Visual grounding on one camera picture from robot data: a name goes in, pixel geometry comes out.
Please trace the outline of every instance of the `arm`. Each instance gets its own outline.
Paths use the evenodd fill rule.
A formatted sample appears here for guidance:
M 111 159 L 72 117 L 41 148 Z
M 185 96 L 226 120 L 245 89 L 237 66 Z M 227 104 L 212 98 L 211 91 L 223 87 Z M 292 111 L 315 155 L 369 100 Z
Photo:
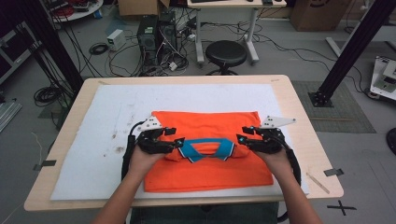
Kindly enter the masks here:
M 322 223 L 294 178 L 285 150 L 276 154 L 255 152 L 262 158 L 282 189 L 290 223 Z
M 124 223 L 140 183 L 152 165 L 163 156 L 164 154 L 149 155 L 143 152 L 140 147 L 136 147 L 131 158 L 129 172 L 92 224 Z

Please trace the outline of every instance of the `stool seat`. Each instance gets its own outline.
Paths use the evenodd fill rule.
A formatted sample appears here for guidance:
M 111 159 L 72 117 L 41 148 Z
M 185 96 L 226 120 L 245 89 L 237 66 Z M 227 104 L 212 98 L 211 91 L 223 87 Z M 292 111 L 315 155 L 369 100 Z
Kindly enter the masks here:
M 236 75 L 235 72 L 229 71 L 228 68 L 244 63 L 248 57 L 242 45 L 230 40 L 220 40 L 211 43 L 206 48 L 205 55 L 210 62 L 220 67 L 219 70 L 215 70 L 212 73 L 218 71 L 222 75 L 229 75 L 229 72 Z

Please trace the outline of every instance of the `blue collar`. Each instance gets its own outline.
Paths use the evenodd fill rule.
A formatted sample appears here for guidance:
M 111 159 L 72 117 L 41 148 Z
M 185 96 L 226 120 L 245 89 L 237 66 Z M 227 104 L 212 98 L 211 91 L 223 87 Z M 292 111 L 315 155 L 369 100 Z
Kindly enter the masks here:
M 203 155 L 199 153 L 192 144 L 200 143 L 220 143 L 218 150 L 213 155 Z M 187 158 L 190 162 L 196 162 L 205 157 L 216 157 L 226 161 L 233 154 L 233 142 L 227 138 L 199 138 L 185 140 L 183 147 L 180 147 L 179 152 L 183 158 Z

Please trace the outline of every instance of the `person's left hand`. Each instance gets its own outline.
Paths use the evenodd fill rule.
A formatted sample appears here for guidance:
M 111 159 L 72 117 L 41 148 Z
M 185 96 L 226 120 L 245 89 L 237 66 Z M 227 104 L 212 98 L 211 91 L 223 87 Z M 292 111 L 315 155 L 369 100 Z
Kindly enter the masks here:
M 132 154 L 127 175 L 138 175 L 143 179 L 155 162 L 164 156 L 165 154 L 162 153 L 148 154 L 142 151 L 139 146 L 136 146 L 134 148 L 134 154 Z

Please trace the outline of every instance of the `orange fabric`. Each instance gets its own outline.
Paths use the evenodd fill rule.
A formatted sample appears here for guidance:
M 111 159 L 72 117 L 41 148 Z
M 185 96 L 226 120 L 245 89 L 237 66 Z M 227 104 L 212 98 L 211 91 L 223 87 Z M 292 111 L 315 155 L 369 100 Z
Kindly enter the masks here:
M 161 136 L 161 140 L 176 138 L 227 138 L 235 143 L 233 155 L 222 161 L 203 158 L 195 163 L 183 158 L 177 149 L 157 161 L 145 178 L 147 192 L 186 192 L 210 189 L 234 189 L 273 185 L 274 180 L 265 163 L 245 146 L 237 144 L 236 134 L 243 126 L 259 126 L 257 112 L 189 113 L 154 111 L 163 127 L 177 128 L 176 134 Z M 214 154 L 219 143 L 196 144 L 202 154 Z

